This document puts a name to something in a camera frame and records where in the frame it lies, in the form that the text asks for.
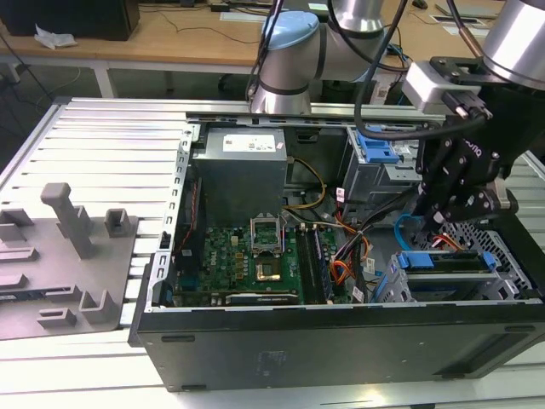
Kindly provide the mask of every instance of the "black computer case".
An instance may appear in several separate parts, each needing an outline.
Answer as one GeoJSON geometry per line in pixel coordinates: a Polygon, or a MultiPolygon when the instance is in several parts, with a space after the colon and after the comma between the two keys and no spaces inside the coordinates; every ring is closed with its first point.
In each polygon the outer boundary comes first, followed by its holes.
{"type": "Polygon", "coordinates": [[[33,36],[35,25],[58,34],[128,40],[138,25],[137,0],[2,0],[0,19],[14,36],[33,36]]]}

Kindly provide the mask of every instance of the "gray fixture post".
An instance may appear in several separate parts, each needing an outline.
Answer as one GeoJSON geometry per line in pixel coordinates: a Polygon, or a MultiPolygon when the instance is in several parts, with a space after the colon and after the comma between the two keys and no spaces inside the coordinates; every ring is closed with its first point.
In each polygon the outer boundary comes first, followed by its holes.
{"type": "Polygon", "coordinates": [[[62,226],[62,231],[72,242],[79,258],[83,260],[92,257],[93,245],[89,240],[85,226],[77,217],[77,212],[68,198],[70,191],[68,183],[48,183],[43,188],[40,199],[53,208],[62,226]]]}

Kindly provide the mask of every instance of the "ram slot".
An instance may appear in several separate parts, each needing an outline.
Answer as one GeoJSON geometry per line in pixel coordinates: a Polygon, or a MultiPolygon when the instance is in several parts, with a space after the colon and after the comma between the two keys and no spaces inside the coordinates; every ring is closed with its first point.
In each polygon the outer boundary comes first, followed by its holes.
{"type": "Polygon", "coordinates": [[[295,243],[305,304],[323,304],[325,303],[324,287],[319,272],[313,232],[297,229],[295,243]]]}

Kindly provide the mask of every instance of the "blue plastic clip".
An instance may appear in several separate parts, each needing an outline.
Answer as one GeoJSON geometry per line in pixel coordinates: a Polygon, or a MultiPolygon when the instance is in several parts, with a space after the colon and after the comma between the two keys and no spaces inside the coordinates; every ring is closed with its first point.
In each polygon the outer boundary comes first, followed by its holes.
{"type": "Polygon", "coordinates": [[[398,263],[403,270],[409,267],[409,260],[407,259],[406,253],[403,252],[398,254],[398,263]]]}
{"type": "Polygon", "coordinates": [[[429,253],[419,251],[404,251],[401,253],[413,268],[433,268],[433,260],[429,253]]]}
{"type": "MultiPolygon", "coordinates": [[[[371,125],[365,127],[373,132],[381,132],[380,126],[371,125]]],[[[370,139],[358,132],[358,144],[365,155],[365,160],[370,164],[396,164],[399,162],[397,155],[388,141],[370,139]]]]}
{"type": "Polygon", "coordinates": [[[489,251],[485,251],[483,253],[483,260],[486,263],[486,267],[488,267],[490,271],[494,271],[494,268],[496,268],[497,266],[497,261],[494,255],[492,255],[492,253],[490,253],[489,251]]]}

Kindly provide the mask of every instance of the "white paper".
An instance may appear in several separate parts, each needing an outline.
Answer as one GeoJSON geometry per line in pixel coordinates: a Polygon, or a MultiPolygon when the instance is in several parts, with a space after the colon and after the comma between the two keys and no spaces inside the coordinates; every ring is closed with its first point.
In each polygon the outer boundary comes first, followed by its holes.
{"type": "Polygon", "coordinates": [[[354,298],[356,298],[359,302],[364,299],[364,293],[356,286],[354,286],[354,289],[352,290],[352,295],[354,298]]]}
{"type": "Polygon", "coordinates": [[[56,49],[57,47],[71,47],[77,45],[76,40],[72,34],[55,34],[53,32],[46,32],[36,25],[36,33],[34,39],[39,43],[45,45],[49,49],[56,49]]]}
{"type": "MultiPolygon", "coordinates": [[[[443,26],[443,28],[452,36],[459,36],[458,34],[458,27],[456,26],[443,26]]],[[[485,28],[472,28],[469,27],[469,31],[475,36],[475,37],[486,37],[488,36],[488,33],[490,30],[485,28]]]]}
{"type": "Polygon", "coordinates": [[[327,4],[309,3],[309,4],[308,4],[308,7],[309,7],[311,10],[316,10],[316,11],[327,11],[327,4]]]}
{"type": "Polygon", "coordinates": [[[223,152],[276,152],[274,135],[225,135],[223,152]]]}
{"type": "Polygon", "coordinates": [[[398,155],[410,155],[410,149],[405,145],[393,145],[392,149],[398,155]]]}
{"type": "Polygon", "coordinates": [[[337,202],[344,203],[344,189],[342,187],[337,188],[336,195],[337,195],[337,202]]]}
{"type": "Polygon", "coordinates": [[[364,265],[364,272],[375,275],[375,259],[367,258],[364,265]]]}

